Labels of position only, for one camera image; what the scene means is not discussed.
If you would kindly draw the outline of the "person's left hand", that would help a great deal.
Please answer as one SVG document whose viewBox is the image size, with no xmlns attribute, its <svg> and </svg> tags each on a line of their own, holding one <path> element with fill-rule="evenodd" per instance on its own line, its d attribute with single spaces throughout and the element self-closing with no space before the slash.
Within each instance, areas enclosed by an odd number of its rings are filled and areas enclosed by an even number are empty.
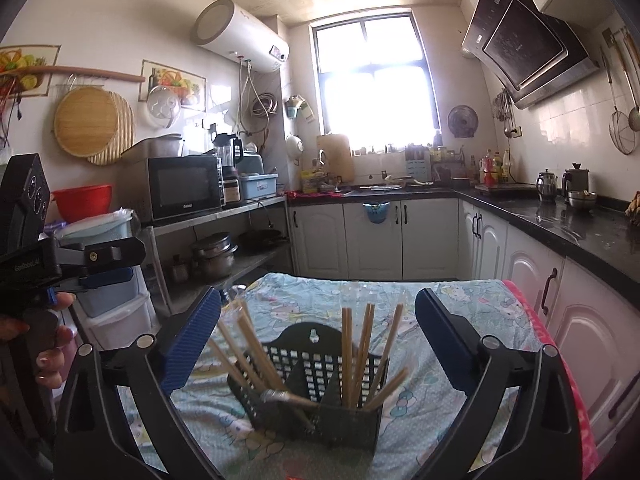
<svg viewBox="0 0 640 480">
<path fill-rule="evenodd" d="M 5 315 L 1 317 L 1 341 L 7 342 L 18 335 L 27 333 L 29 325 L 24 321 L 8 318 Z M 63 378 L 61 375 L 65 365 L 65 356 L 63 348 L 74 339 L 72 330 L 60 325 L 53 334 L 53 346 L 40 352 L 35 359 L 38 367 L 35 380 L 40 386 L 53 390 L 62 386 Z"/>
</svg>

